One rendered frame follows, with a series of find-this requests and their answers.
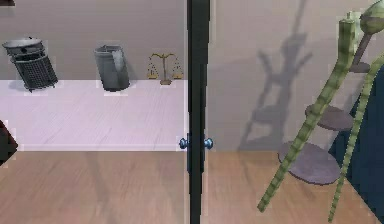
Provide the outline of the dark blue furniture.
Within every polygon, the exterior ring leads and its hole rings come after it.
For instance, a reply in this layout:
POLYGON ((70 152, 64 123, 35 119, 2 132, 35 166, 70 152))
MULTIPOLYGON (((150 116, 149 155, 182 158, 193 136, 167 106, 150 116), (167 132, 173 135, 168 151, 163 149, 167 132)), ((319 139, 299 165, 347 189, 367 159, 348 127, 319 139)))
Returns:
POLYGON ((346 179, 384 224, 384 65, 373 82, 346 179))

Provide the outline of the grey tiered round stand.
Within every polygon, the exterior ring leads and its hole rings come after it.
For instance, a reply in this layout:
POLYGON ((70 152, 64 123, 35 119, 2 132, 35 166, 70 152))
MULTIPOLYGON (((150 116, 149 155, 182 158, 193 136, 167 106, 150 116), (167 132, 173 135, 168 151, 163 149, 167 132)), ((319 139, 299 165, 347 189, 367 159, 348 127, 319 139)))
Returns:
MULTIPOLYGON (((372 38, 372 34, 364 34, 355 53, 350 72, 367 73, 370 65, 361 58, 372 38)), ((335 106, 328 106, 318 122, 318 126, 331 131, 347 131, 352 128, 352 116, 335 106)), ((331 154, 312 143, 306 143, 297 159, 289 168, 294 177, 315 185, 334 183, 340 173, 339 165, 331 154)))

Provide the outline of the black room door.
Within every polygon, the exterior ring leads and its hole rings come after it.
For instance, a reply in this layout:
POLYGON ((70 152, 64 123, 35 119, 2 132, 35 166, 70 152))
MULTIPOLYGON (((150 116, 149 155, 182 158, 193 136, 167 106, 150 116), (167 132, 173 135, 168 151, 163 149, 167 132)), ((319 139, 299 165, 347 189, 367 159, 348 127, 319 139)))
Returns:
POLYGON ((187 0, 189 112, 189 224, 201 224, 205 153, 205 88, 208 63, 210 0, 187 0))

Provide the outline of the grey metal round trash can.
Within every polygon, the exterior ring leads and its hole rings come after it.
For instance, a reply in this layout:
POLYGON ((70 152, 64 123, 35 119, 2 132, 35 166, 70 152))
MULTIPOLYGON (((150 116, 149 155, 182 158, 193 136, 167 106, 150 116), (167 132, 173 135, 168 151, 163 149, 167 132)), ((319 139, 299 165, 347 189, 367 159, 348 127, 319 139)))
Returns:
POLYGON ((121 46, 100 46, 94 50, 94 56, 104 90, 117 92, 129 87, 128 70, 121 46))

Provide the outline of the gold balance scale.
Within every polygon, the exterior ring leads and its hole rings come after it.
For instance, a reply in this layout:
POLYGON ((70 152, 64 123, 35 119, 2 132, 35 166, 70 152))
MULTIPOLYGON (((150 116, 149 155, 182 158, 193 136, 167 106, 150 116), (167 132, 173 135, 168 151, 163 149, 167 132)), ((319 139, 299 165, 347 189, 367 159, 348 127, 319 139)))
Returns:
POLYGON ((174 53, 152 53, 148 58, 147 78, 160 79, 161 85, 171 85, 173 80, 184 78, 184 71, 174 53))

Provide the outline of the green round bulb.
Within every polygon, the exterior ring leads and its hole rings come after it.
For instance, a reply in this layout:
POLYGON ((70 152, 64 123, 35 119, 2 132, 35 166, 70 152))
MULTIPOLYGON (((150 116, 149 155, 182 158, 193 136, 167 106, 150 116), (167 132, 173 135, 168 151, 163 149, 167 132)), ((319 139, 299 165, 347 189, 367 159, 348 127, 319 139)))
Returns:
POLYGON ((369 35, 384 30, 384 0, 378 0, 366 9, 360 17, 360 27, 369 35))

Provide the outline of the dark red furniture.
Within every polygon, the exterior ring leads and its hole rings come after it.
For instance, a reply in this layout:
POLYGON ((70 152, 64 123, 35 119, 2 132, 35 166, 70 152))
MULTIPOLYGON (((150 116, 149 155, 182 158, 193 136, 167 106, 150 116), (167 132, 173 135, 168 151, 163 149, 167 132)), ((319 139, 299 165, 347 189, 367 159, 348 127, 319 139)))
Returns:
POLYGON ((0 166, 17 152, 17 148, 18 143, 0 120, 0 166))

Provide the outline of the black mesh trash can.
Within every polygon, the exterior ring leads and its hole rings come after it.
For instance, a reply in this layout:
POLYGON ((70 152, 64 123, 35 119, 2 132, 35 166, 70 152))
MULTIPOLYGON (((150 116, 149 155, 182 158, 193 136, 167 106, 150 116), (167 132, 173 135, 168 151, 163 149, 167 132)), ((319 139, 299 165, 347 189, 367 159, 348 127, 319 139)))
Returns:
POLYGON ((55 87, 58 78, 41 39, 27 37, 9 40, 3 43, 2 47, 29 92, 49 86, 55 87))

